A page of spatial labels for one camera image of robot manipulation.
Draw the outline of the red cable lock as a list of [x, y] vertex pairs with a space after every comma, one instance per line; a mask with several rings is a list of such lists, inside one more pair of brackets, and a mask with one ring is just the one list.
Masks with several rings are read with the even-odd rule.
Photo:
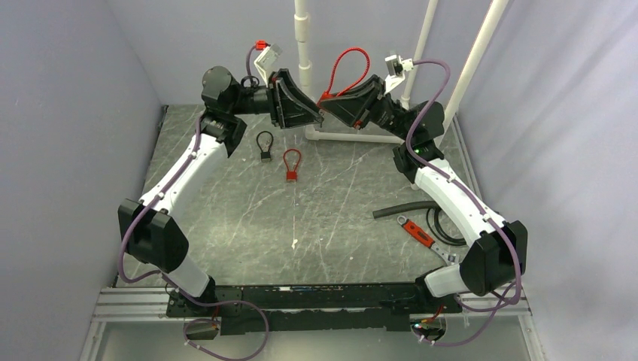
[[296, 148], [289, 148], [283, 152], [282, 159], [286, 169], [285, 180], [295, 183], [298, 180], [298, 169], [302, 161], [302, 153]]
[[369, 73], [371, 63], [368, 52], [362, 47], [343, 50], [333, 63], [327, 87], [319, 96], [317, 105], [328, 95], [341, 95], [362, 83]]

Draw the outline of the black cable lock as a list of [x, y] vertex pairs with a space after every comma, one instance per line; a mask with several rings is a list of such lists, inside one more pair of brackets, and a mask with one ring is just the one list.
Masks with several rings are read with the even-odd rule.
[[259, 132], [255, 141], [260, 151], [260, 161], [270, 162], [272, 160], [272, 143], [274, 141], [273, 134], [270, 131]]

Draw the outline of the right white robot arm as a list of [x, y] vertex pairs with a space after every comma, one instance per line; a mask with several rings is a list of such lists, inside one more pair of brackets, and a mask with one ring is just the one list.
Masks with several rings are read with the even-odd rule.
[[401, 138], [393, 151], [397, 170], [442, 208], [469, 248], [463, 260], [425, 274], [424, 285], [415, 291], [415, 304], [432, 312], [444, 296], [484, 296], [508, 282], [514, 293], [507, 302], [516, 303], [522, 293], [527, 229], [491, 210], [452, 170], [434, 141], [444, 132], [443, 106], [431, 99], [405, 109], [386, 86], [386, 81], [372, 76], [342, 94], [322, 96], [318, 105], [352, 128], [373, 123]]

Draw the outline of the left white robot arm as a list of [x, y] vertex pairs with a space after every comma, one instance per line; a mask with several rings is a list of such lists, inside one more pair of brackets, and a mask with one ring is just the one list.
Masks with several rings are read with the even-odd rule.
[[189, 241], [178, 225], [195, 194], [215, 169], [240, 145], [247, 128], [244, 114], [267, 114], [281, 129], [319, 123], [316, 102], [294, 83], [286, 68], [272, 72], [263, 85], [245, 86], [223, 66], [202, 76], [205, 109], [195, 120], [195, 134], [186, 150], [163, 178], [139, 199], [125, 199], [117, 216], [122, 236], [118, 274], [128, 284], [141, 277], [126, 276], [123, 260], [130, 255], [161, 275], [187, 297], [194, 314], [210, 314], [216, 305], [216, 285], [189, 257]]

